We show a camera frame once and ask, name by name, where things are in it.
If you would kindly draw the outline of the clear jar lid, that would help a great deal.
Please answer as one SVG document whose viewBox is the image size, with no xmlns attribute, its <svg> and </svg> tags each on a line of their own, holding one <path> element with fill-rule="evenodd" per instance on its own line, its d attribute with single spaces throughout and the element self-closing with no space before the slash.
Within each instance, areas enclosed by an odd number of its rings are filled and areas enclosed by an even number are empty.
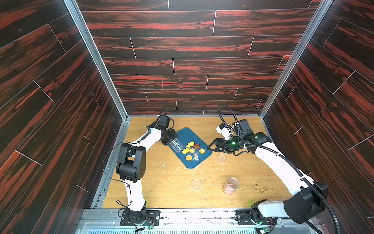
<svg viewBox="0 0 374 234">
<path fill-rule="evenodd" d="M 195 190 L 199 190 L 202 187 L 202 181 L 200 179 L 193 179 L 191 181 L 191 187 Z"/>
<path fill-rule="evenodd" d="M 218 154 L 216 159 L 220 163 L 225 163 L 227 161 L 227 155 L 226 154 Z"/>
</svg>

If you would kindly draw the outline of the yellow fish shaped cookie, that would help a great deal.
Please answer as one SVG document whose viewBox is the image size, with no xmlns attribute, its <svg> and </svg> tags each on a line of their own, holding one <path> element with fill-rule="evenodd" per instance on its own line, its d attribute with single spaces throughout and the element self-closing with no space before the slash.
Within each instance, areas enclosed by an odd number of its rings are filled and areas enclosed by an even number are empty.
<svg viewBox="0 0 374 234">
<path fill-rule="evenodd" d="M 194 141 L 191 141 L 191 142 L 188 143 L 187 148 L 191 148 L 191 147 L 193 147 L 194 145 L 195 145 L 195 142 L 194 142 Z"/>
</svg>

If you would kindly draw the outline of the clear jar with yellow cookies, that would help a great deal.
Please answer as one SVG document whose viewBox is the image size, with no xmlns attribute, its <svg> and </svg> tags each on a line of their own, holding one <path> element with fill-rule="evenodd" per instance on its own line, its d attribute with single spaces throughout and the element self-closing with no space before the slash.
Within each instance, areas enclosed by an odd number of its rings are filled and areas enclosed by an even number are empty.
<svg viewBox="0 0 374 234">
<path fill-rule="evenodd" d="M 181 141 L 179 139 L 174 139 L 170 142 L 169 146 L 172 148 L 173 151 L 175 151 L 176 153 L 179 153 L 181 152 L 183 149 L 184 149 L 184 146 L 183 144 L 181 143 Z"/>
</svg>

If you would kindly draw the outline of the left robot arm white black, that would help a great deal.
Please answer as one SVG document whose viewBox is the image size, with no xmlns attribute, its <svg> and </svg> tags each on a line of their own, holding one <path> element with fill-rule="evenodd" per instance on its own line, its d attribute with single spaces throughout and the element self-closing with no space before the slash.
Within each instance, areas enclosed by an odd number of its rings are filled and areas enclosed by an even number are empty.
<svg viewBox="0 0 374 234">
<path fill-rule="evenodd" d="M 161 142 L 180 152 L 183 148 L 178 134 L 169 127 L 174 120 L 159 114 L 156 121 L 146 127 L 147 132 L 130 143 L 122 143 L 116 164 L 116 173 L 126 186 L 128 204 L 124 208 L 124 219 L 142 224 L 147 219 L 146 202 L 142 192 L 142 178 L 146 172 L 146 152 L 156 143 Z"/>
</svg>

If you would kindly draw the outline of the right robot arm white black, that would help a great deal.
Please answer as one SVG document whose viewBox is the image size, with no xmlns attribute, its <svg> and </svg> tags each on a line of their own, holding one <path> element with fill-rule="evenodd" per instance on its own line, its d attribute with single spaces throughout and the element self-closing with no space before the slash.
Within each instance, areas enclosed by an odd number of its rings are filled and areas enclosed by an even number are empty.
<svg viewBox="0 0 374 234">
<path fill-rule="evenodd" d="M 235 215 L 239 223 L 250 220 L 254 225 L 267 225 L 274 228 L 277 218 L 285 217 L 298 224 L 307 224 L 315 232 L 320 230 L 309 220 L 314 216 L 328 210 L 330 213 L 335 233 L 341 233 L 338 217 L 327 201 L 328 186 L 320 181 L 315 182 L 297 166 L 295 166 L 280 150 L 274 142 L 264 133 L 259 132 L 241 138 L 217 138 L 210 145 L 210 151 L 218 153 L 252 153 L 270 167 L 280 178 L 292 195 L 281 201 L 261 200 L 251 206 L 250 213 L 238 212 Z"/>
</svg>

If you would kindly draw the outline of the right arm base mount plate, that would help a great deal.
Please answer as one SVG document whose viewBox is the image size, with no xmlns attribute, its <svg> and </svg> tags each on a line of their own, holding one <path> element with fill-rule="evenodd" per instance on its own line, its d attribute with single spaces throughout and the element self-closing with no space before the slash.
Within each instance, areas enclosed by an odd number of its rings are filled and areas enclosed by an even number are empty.
<svg viewBox="0 0 374 234">
<path fill-rule="evenodd" d="M 274 226 L 277 222 L 277 218 L 264 217 L 257 209 L 236 210 L 234 219 L 239 225 Z"/>
</svg>

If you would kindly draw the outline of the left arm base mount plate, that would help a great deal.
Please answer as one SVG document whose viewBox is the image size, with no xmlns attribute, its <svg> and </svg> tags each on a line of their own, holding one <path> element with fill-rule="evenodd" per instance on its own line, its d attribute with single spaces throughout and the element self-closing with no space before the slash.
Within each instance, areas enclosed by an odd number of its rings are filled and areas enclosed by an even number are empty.
<svg viewBox="0 0 374 234">
<path fill-rule="evenodd" d="M 125 209 L 122 213 L 120 226 L 158 226 L 160 221 L 160 210 L 132 211 Z"/>
</svg>

